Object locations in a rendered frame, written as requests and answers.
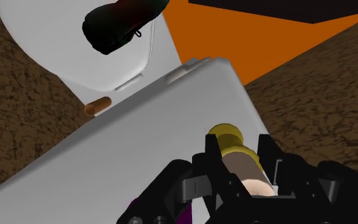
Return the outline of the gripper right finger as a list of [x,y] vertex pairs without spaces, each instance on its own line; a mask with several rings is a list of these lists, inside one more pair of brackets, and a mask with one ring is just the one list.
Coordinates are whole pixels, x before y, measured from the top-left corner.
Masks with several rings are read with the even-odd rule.
[[333,160],[310,165],[260,134],[258,157],[268,180],[304,214],[295,224],[358,224],[358,171]]

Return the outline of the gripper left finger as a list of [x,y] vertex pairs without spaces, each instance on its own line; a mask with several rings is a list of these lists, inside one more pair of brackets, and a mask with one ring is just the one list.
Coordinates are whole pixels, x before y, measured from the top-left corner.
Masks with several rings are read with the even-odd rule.
[[226,224],[238,218],[238,206],[251,199],[239,178],[223,164],[214,134],[205,136],[205,151],[192,161],[175,159],[129,205],[116,224],[176,224],[202,198],[210,218],[205,224]]

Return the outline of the beige bottle with yellow cap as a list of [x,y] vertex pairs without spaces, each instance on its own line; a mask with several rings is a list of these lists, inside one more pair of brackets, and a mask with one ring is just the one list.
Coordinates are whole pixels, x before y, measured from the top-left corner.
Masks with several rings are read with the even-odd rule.
[[234,173],[252,196],[276,196],[275,190],[263,174],[256,152],[244,144],[241,131],[229,123],[220,123],[209,130],[215,134],[227,169]]

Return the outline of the purple object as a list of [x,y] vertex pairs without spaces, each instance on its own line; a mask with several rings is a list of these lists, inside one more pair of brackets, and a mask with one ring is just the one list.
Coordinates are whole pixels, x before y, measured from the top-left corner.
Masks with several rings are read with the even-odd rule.
[[191,204],[181,213],[175,224],[193,224]]

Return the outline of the brown cardboard tube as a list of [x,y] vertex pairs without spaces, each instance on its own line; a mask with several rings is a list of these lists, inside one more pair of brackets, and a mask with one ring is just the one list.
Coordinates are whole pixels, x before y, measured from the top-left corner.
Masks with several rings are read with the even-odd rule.
[[87,116],[94,116],[111,105],[111,99],[107,96],[101,97],[84,106],[84,112]]

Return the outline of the black shoe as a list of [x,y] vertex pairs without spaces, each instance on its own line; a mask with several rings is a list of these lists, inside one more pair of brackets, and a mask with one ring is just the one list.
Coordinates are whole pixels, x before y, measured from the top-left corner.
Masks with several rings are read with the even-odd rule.
[[140,29],[154,20],[170,0],[117,0],[89,12],[82,24],[83,34],[98,52],[108,55],[141,37]]

